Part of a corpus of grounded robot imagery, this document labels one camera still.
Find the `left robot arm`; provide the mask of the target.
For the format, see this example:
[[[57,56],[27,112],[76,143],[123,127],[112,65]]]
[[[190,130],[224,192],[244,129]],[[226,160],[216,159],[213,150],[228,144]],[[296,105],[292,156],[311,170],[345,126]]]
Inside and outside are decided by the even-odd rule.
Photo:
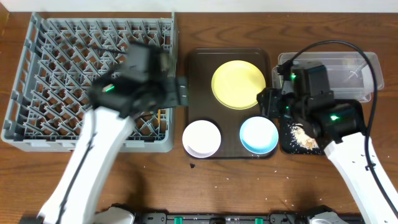
[[[143,112],[188,104],[187,81],[169,77],[171,58],[156,45],[130,42],[125,61],[95,79],[88,90],[75,150],[50,198],[37,216],[20,223],[134,223],[124,205],[96,207],[123,142]]]

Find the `light blue bowl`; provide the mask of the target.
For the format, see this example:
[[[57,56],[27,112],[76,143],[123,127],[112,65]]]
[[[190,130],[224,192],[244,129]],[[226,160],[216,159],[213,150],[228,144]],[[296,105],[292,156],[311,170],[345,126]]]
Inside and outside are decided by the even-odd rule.
[[[276,125],[262,116],[253,116],[241,125],[239,130],[241,144],[253,154],[268,154],[279,141]]]

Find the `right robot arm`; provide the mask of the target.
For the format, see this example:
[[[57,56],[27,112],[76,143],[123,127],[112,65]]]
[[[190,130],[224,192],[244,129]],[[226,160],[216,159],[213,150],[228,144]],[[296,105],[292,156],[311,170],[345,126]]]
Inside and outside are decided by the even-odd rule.
[[[261,113],[302,125],[345,181],[365,223],[397,223],[397,190],[375,153],[363,109],[356,100],[337,100],[321,62],[277,67],[282,88],[257,95]]]

